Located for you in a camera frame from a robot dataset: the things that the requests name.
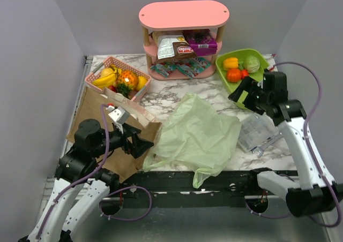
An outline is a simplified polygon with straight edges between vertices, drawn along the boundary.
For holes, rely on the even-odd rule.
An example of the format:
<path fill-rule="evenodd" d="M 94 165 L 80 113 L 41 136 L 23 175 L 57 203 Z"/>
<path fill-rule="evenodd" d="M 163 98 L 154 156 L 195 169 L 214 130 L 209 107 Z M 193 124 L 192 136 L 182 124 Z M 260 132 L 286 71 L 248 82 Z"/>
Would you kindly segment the orange pineapple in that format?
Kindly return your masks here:
<path fill-rule="evenodd" d="M 124 70 L 116 80 L 117 92 L 128 98 L 129 94 L 135 89 L 137 83 L 138 76 L 130 70 Z"/>

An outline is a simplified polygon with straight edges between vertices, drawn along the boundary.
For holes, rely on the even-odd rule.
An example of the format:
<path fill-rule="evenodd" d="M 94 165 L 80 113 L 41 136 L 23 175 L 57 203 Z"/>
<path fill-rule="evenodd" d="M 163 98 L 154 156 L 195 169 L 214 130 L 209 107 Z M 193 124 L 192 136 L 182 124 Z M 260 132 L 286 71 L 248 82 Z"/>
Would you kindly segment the light green plastic grocery bag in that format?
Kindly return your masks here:
<path fill-rule="evenodd" d="M 185 94 L 158 133 L 143 170 L 181 164 L 194 172 L 192 185 L 200 188 L 217 176 L 233 157 L 241 131 L 236 116 L 219 114 L 196 94 Z"/>

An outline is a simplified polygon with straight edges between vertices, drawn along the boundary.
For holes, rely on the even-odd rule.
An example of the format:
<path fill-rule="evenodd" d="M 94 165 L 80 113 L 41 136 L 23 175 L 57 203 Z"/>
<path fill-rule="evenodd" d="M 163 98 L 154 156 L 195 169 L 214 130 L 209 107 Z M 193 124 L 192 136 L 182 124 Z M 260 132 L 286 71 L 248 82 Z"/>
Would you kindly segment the orange carrot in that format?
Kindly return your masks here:
<path fill-rule="evenodd" d="M 241 79 L 243 80 L 244 78 L 249 76 L 249 72 L 245 69 L 241 70 Z"/>

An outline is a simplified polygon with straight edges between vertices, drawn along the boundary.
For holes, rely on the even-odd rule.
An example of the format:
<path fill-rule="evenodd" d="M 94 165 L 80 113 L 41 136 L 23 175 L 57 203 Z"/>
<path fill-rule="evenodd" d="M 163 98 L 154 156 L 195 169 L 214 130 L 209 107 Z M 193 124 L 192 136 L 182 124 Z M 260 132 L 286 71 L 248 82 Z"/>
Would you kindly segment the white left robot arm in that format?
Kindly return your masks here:
<path fill-rule="evenodd" d="M 97 158 L 122 148 L 138 158 L 154 144 L 141 139 L 139 129 L 124 124 L 109 132 L 95 119 L 82 121 L 74 144 L 59 160 L 53 191 L 34 230 L 21 241 L 72 241 L 77 229 L 106 196 L 121 192 L 119 176 Z"/>

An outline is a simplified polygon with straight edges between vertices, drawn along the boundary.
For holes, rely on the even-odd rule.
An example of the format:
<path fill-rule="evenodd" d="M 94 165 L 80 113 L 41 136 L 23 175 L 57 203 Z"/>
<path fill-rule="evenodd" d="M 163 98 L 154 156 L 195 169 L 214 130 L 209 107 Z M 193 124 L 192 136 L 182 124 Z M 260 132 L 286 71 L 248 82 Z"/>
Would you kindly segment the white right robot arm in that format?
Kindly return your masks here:
<path fill-rule="evenodd" d="M 285 200 L 295 217 L 331 211 L 342 200 L 342 184 L 338 184 L 325 167 L 308 126 L 308 116 L 299 100 L 288 98 L 287 77 L 282 72 L 265 72 L 263 84 L 245 77 L 229 95 L 236 102 L 247 95 L 244 106 L 267 114 L 286 141 L 295 163 L 297 182 L 278 175 L 269 168 L 249 172 L 247 190 L 254 195 L 267 190 Z"/>

